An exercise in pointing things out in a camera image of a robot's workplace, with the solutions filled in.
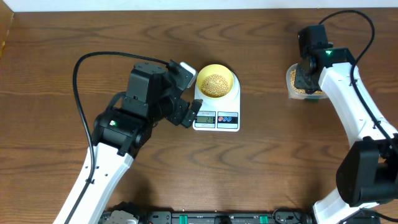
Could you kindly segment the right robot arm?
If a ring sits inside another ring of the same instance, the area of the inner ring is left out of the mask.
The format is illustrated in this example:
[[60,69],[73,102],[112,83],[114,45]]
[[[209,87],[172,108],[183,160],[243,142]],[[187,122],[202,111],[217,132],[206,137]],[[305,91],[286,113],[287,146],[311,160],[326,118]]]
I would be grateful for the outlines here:
[[298,32],[301,63],[293,86],[324,92],[345,129],[349,151],[336,172],[336,188],[313,205],[315,223],[341,223],[397,198],[397,130],[365,89],[347,48],[334,48],[323,25]]

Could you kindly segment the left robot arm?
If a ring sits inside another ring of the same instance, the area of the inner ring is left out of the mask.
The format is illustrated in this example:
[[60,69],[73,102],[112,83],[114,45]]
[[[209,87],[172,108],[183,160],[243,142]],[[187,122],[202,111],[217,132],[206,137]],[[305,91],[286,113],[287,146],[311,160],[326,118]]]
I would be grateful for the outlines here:
[[202,101],[189,103],[181,95],[197,75],[185,62],[135,64],[127,90],[114,95],[95,119],[86,159],[56,223],[97,223],[155,124],[165,118],[176,126],[192,125]]

